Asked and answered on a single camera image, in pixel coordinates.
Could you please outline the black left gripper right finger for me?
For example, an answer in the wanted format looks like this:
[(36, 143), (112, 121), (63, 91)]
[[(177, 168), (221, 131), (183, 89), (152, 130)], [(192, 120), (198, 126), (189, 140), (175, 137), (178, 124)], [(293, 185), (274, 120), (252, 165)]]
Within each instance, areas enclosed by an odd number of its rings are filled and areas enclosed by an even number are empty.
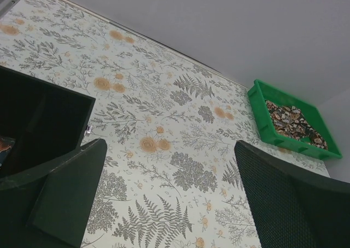
[(262, 247), (349, 247), (349, 184), (239, 140), (235, 156)]

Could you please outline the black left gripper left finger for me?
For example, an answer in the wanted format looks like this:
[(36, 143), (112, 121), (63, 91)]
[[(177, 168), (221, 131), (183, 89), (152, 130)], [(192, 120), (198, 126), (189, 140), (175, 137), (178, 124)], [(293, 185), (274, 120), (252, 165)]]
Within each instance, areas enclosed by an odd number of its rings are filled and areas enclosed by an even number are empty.
[(106, 153), (95, 139), (1, 178), (1, 247), (80, 247)]

